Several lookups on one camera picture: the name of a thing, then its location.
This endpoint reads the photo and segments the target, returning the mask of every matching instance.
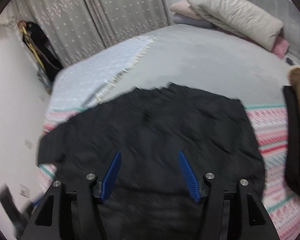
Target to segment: gray patterned curtain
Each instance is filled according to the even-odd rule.
[[[165,0],[13,0],[18,20],[37,22],[64,66],[170,25]]]

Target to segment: wall socket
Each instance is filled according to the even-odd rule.
[[[28,149],[32,149],[32,142],[30,142],[29,140],[25,140],[25,146],[28,148]]]
[[[20,194],[27,198],[30,198],[30,190],[21,184],[20,184]]]
[[[44,103],[46,101],[47,96],[45,94],[41,94],[39,96],[40,100]]]

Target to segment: pink patterned blanket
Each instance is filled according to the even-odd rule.
[[[84,109],[51,112],[46,116],[44,132]],[[285,106],[246,107],[254,129],[259,151],[266,168],[266,187],[263,204],[268,211],[281,240],[294,240],[300,233],[300,198],[285,184],[284,168],[287,154],[287,109]],[[44,191],[53,182],[56,171],[52,164],[41,165],[40,183]]]

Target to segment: blue gripper pad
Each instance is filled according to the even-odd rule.
[[[183,151],[179,152],[178,159],[179,166],[183,174],[183,178],[186,181],[190,196],[194,199],[196,203],[199,203],[201,199],[199,193],[199,183]]]
[[[102,182],[102,191],[100,195],[101,201],[104,203],[111,195],[114,182],[117,178],[121,166],[121,153],[118,151],[115,155],[110,168],[108,169],[105,178]]]

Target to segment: metal screw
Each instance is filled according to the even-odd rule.
[[[208,172],[208,173],[206,173],[206,178],[207,178],[207,179],[214,179],[214,174]]]
[[[60,180],[56,180],[52,185],[54,187],[59,187],[61,185],[61,181]]]
[[[240,183],[242,186],[247,186],[249,184],[249,182],[246,179],[240,180]]]
[[[87,176],[86,176],[86,178],[88,179],[88,180],[92,180],[92,179],[94,179],[96,176],[93,174],[93,173],[89,173]]]

